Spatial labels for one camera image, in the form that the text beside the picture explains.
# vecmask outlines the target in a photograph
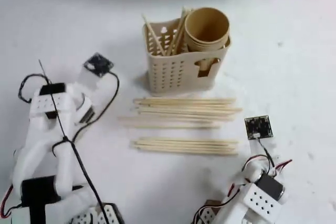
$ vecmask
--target circuit board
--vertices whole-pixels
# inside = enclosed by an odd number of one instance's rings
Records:
[[[255,118],[245,118],[245,127],[249,140],[256,139],[255,134],[258,133],[258,138],[273,137],[268,115],[257,116]]]

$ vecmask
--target white table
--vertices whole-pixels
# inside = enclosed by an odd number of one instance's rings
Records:
[[[234,95],[244,111],[221,131],[203,134],[238,138],[238,158],[138,152],[129,139],[145,133],[117,123],[133,98],[148,94],[138,81],[146,71],[140,14],[170,20],[183,5],[216,7],[230,19],[233,44],[206,95]],[[335,18],[336,0],[0,0],[0,192],[28,127],[29,106],[17,99],[23,77],[40,72],[41,59],[54,82],[71,82],[98,51],[115,63],[122,86],[78,149],[103,201],[115,202],[126,223],[190,223],[248,155],[243,118],[264,114],[273,153],[294,159],[284,171],[291,199],[277,224],[335,223]],[[32,80],[25,94],[41,84]]]

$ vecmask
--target hole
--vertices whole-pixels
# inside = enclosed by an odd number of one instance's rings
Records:
[[[162,34],[165,34],[166,32],[167,32],[167,28],[166,28],[165,26],[162,27],[162,28],[161,28],[161,33],[162,33]]]

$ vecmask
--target kraft paper cup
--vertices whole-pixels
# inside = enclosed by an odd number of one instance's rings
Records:
[[[190,48],[194,50],[222,48],[229,35],[229,20],[221,11],[204,7],[192,11],[185,20],[185,38]]]

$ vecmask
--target perforated plastic basket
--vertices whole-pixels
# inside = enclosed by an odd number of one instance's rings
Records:
[[[162,47],[167,50],[173,40],[180,19],[163,23],[151,23]],[[154,96],[178,94],[197,90],[208,90],[214,85],[215,77],[230,47],[230,38],[225,47],[212,52],[188,52],[181,39],[177,47],[177,55],[162,56],[156,46],[152,34],[146,25],[143,26],[145,46],[148,56],[148,75],[150,91]],[[200,60],[214,59],[207,73],[200,73]]]

